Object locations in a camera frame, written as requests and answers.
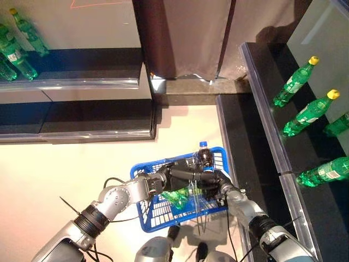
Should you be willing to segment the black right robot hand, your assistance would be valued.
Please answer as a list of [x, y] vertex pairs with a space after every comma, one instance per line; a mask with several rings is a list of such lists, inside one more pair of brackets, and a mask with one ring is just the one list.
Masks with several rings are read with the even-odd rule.
[[222, 198], [235, 188], [229, 175], [224, 170], [204, 171], [200, 174], [199, 188], [207, 201]]

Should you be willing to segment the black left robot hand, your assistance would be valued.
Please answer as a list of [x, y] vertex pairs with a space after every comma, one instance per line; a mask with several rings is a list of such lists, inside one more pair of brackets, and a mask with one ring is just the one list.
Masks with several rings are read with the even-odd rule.
[[174, 192], [185, 188], [189, 185], [190, 181], [208, 181], [208, 176], [199, 171], [188, 167], [185, 164], [179, 162], [172, 162], [170, 164], [163, 165], [157, 173], [165, 179], [163, 182], [163, 191]]

